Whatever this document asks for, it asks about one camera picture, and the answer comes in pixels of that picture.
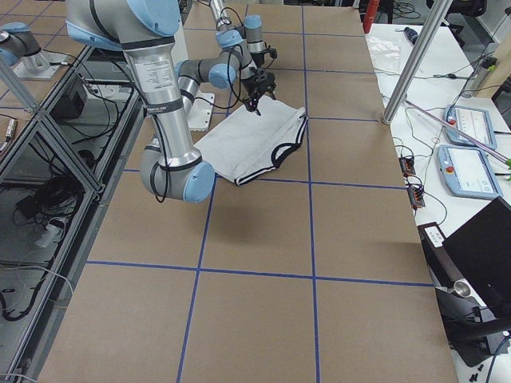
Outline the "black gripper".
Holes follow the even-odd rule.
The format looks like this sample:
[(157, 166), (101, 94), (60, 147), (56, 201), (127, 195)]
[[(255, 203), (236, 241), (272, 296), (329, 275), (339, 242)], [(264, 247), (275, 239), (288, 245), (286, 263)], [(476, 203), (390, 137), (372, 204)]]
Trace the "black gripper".
[(263, 66), (266, 55), (274, 61), (277, 58), (277, 50), (269, 46), (262, 51), (252, 53), (252, 60), (256, 66)]
[(275, 99), (275, 74), (263, 68), (250, 67), (251, 76), (246, 80), (246, 90), (248, 98), (246, 99), (246, 110), (260, 116), (258, 109), (259, 99), (266, 93), (269, 97)]

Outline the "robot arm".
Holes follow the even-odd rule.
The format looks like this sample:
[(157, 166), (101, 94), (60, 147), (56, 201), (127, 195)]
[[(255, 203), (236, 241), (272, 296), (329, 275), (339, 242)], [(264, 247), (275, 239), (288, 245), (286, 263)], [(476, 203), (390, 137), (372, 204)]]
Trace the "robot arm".
[(251, 55), (258, 69), (263, 68), (266, 56), (271, 58), (271, 63), (278, 57), (277, 50), (263, 39), (262, 19), (258, 14), (248, 15), (242, 20), (224, 1), (199, 1), (199, 4), (207, 6), (212, 12), (220, 48), (239, 45)]
[(222, 1), (210, 1), (219, 55), (174, 65), (172, 49), (180, 27), (176, 1), (68, 1), (66, 25), (75, 41), (97, 49), (121, 51), (155, 135), (142, 155), (141, 179), (160, 200), (199, 203), (212, 190), (215, 172), (192, 143), (188, 113), (199, 87), (219, 89), (239, 82), (247, 91), (241, 99), (256, 112), (259, 99), (275, 91), (275, 76), (263, 68), (265, 55), (276, 57), (266, 45), (258, 15), (240, 25), (228, 16)]

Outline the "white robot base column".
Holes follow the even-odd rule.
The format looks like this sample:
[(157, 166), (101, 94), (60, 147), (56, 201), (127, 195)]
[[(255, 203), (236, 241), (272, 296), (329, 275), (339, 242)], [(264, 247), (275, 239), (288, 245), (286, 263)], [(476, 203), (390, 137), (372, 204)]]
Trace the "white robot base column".
[[(178, 1), (180, 7), (179, 29), (174, 35), (175, 44), (172, 48), (172, 60), (174, 65), (188, 60), (188, 49), (184, 37), (184, 22), (192, 8), (192, 1)], [(194, 96), (194, 101), (184, 98), (184, 106), (187, 110), (188, 127), (191, 132), (206, 132), (209, 128), (215, 95), (202, 93), (199, 85), (190, 84), (187, 92)]]

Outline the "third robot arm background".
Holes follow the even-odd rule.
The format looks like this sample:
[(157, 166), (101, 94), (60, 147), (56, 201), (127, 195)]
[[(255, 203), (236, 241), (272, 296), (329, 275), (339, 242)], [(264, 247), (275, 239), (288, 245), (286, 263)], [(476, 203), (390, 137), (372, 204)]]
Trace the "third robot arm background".
[(1, 59), (6, 65), (13, 66), (23, 57), (32, 57), (41, 51), (26, 23), (10, 22), (1, 26)]

